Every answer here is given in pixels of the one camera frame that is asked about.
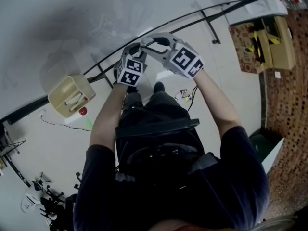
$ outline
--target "person's right arm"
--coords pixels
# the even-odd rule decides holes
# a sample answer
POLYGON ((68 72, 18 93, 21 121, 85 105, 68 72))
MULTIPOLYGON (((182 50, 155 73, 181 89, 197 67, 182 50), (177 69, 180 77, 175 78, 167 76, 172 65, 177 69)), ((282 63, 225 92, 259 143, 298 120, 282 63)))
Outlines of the person's right arm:
POLYGON ((194 81, 213 116, 221 138, 229 129, 242 125, 234 105, 204 70, 198 73, 194 81))

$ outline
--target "wooden floor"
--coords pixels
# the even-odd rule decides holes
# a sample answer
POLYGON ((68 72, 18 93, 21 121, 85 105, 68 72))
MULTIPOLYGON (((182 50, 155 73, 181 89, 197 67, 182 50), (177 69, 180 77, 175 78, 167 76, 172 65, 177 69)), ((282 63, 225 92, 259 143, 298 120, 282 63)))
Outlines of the wooden floor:
POLYGON ((266 70, 266 129, 285 137, 269 172, 270 206, 266 219, 294 213, 308 204, 308 12, 289 11, 296 66, 292 71, 266 70))

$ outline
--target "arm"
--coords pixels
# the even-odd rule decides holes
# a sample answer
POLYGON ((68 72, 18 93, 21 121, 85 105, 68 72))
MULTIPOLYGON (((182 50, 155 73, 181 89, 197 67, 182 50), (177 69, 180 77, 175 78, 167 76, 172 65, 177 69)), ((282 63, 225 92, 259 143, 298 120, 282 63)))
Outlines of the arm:
POLYGON ((213 116, 221 138, 229 129, 241 126, 235 107, 204 70, 199 72, 194 81, 213 116))
POLYGON ((116 127, 128 86, 116 84, 99 112, 90 137, 91 145, 103 145, 115 152, 116 127))

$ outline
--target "person's left arm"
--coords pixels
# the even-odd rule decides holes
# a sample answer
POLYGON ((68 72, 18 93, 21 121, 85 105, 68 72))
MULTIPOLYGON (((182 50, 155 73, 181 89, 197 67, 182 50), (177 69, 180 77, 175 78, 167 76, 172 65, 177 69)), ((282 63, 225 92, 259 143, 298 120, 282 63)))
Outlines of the person's left arm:
POLYGON ((115 153, 116 127, 128 86, 116 84, 99 112, 90 137, 90 146, 103 145, 115 153))

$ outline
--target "black shoe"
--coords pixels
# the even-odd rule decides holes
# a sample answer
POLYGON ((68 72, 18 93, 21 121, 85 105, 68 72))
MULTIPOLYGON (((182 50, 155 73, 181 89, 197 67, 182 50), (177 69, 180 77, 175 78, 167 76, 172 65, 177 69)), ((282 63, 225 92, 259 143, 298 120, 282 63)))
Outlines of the black shoe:
POLYGON ((138 92, 136 87, 129 86, 127 88, 127 93, 138 92))
POLYGON ((157 82, 154 86, 154 89, 153 89, 154 93, 157 93, 159 91, 165 91, 165 86, 162 82, 157 82))

